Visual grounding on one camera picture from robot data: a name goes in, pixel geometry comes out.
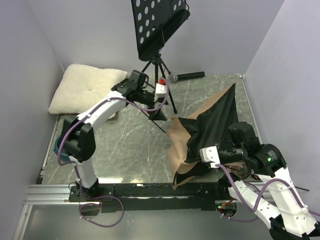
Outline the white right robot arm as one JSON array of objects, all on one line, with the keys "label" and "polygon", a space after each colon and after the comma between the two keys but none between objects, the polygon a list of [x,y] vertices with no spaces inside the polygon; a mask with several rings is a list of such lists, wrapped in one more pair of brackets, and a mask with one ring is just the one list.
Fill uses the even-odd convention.
[{"label": "white right robot arm", "polygon": [[[281,151],[273,144],[261,144],[253,127],[241,121],[228,127],[230,139],[218,147],[216,167],[224,171],[218,181],[223,199],[234,198],[264,222],[274,240],[308,240],[319,237],[316,213],[303,203],[290,177]],[[224,163],[242,160],[263,182],[259,193],[230,173]]]}]

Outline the tan pet tent fabric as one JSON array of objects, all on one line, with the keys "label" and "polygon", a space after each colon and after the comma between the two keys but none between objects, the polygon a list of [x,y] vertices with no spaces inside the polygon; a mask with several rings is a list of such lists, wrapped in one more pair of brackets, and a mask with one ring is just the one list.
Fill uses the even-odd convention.
[{"label": "tan pet tent fabric", "polygon": [[174,190],[211,169],[202,162],[200,149],[230,139],[228,127],[237,123],[236,84],[214,93],[188,117],[173,117],[166,132],[171,140],[168,160]]}]

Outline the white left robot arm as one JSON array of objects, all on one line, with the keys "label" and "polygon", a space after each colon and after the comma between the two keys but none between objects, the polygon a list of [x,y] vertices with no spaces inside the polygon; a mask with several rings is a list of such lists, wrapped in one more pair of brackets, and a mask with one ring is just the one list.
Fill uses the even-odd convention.
[{"label": "white left robot arm", "polygon": [[96,151],[95,134],[102,124],[128,105],[148,113],[150,120],[166,120],[162,107],[169,96],[168,81],[161,77],[152,92],[146,89],[148,83],[147,74],[133,70],[129,77],[114,85],[94,106],[78,115],[64,118],[55,145],[57,162],[60,166],[73,165],[76,186],[87,201],[93,201],[101,195],[92,157]]}]

